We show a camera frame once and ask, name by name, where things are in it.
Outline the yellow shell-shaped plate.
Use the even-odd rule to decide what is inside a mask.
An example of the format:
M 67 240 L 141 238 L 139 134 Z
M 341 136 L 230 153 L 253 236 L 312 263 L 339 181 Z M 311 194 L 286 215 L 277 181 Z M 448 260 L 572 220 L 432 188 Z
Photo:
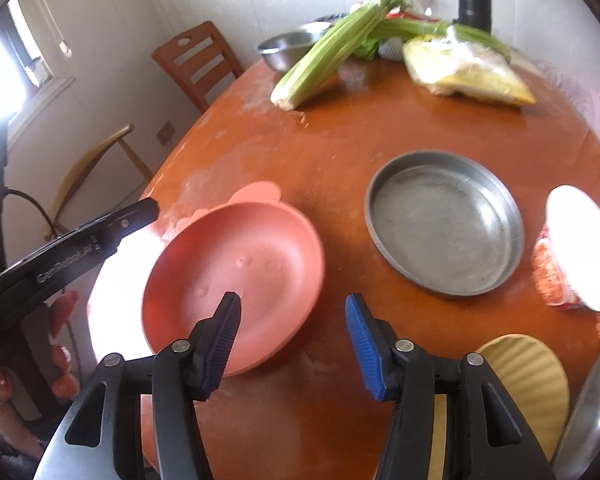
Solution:
M 524 334 L 499 336 L 478 352 L 498 375 L 550 460 L 569 413 L 569 384 L 562 363 L 544 342 Z

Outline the pink plastic plate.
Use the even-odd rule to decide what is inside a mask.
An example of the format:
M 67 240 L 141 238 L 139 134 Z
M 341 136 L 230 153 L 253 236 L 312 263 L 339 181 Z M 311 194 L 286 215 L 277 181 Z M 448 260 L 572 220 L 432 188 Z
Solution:
M 248 372 L 300 330 L 324 276 L 323 244 L 311 221 L 284 202 L 276 183 L 252 182 L 226 203 L 197 210 L 163 249 L 143 294 L 145 339 L 159 352 L 234 292 L 242 320 L 225 374 Z

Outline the round metal pan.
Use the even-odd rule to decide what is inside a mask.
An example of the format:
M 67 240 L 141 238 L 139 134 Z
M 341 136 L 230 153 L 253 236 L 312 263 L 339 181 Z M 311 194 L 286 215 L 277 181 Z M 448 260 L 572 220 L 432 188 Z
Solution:
M 364 216 L 390 266 L 441 296 L 492 292 L 514 274 L 524 251 L 512 193 L 489 169 L 450 152 L 389 160 L 370 180 Z

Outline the light wood curved chair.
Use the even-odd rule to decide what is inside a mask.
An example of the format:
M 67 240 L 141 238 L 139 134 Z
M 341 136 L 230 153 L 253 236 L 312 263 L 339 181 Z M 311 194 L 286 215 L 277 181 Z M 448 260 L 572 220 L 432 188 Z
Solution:
M 59 190 L 53 200 L 48 216 L 50 225 L 46 226 L 44 231 L 44 240 L 50 242 L 59 234 L 66 234 L 68 230 L 60 223 L 60 216 L 64 212 L 68 203 L 84 185 L 86 179 L 92 174 L 102 158 L 115 146 L 119 145 L 123 153 L 129 159 L 133 167 L 140 173 L 146 183 L 149 183 L 154 177 L 154 173 L 148 167 L 146 162 L 140 158 L 131 148 L 131 145 L 125 141 L 125 138 L 134 131 L 133 124 L 127 124 L 111 136 L 91 148 L 72 166 L 65 179 L 61 182 Z

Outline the steel bowl at edge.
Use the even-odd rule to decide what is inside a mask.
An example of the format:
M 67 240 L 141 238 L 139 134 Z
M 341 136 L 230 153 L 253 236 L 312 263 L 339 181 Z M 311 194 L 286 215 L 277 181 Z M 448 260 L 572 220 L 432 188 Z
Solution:
M 600 357 L 574 404 L 553 471 L 556 479 L 600 479 Z

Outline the white bowl red pattern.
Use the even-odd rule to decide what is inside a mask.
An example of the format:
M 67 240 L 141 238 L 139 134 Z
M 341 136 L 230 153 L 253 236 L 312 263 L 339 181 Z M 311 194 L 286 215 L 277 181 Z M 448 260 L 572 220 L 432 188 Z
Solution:
M 600 206 L 580 188 L 561 185 L 548 194 L 531 267 L 544 304 L 600 312 Z

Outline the orange wooden slat chair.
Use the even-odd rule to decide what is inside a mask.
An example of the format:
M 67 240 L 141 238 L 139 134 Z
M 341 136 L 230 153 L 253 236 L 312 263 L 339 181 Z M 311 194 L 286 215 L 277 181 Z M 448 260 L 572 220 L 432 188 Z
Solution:
M 151 53 L 162 68 L 189 98 L 200 114 L 210 107 L 208 93 L 224 78 L 238 79 L 242 63 L 212 21 L 187 29 Z

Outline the yellow food plastic bag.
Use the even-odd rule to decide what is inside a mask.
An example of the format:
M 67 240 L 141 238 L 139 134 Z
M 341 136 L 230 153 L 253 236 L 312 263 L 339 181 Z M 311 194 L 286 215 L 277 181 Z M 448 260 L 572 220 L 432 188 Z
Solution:
M 490 35 L 452 25 L 442 35 L 408 40 L 402 54 L 415 84 L 435 96 L 455 96 L 523 107 L 535 96 L 510 67 L 506 47 Z

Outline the white foam net fruit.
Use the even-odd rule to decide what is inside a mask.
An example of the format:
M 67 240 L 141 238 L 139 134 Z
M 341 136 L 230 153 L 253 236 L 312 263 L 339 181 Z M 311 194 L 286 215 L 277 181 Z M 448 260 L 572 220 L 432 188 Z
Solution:
M 403 62 L 404 41 L 400 38 L 392 37 L 382 40 L 378 47 L 378 54 L 381 58 L 392 62 Z

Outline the stainless steel mixing bowl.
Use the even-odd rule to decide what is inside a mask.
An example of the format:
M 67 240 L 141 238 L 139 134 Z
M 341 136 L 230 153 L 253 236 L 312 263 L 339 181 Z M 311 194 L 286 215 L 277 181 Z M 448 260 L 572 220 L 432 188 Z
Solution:
M 265 40 L 258 53 L 270 70 L 289 72 L 332 27 L 331 22 L 311 22 Z

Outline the large celery bunch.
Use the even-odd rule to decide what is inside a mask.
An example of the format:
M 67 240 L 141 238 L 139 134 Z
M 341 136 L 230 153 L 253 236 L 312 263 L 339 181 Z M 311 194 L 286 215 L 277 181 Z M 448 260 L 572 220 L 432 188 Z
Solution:
M 367 0 L 335 24 L 276 84 L 270 101 L 281 110 L 296 110 L 338 70 L 358 45 L 403 0 Z

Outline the green stalks bundle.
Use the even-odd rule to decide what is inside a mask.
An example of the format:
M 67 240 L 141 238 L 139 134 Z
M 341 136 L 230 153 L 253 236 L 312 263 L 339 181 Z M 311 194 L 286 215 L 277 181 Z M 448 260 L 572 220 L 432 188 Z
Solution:
M 399 38 L 408 41 L 416 37 L 444 38 L 453 35 L 460 42 L 472 42 L 498 52 L 507 62 L 512 58 L 512 49 L 503 41 L 484 30 L 445 21 L 427 22 L 411 18 L 385 18 L 367 35 L 374 41 Z

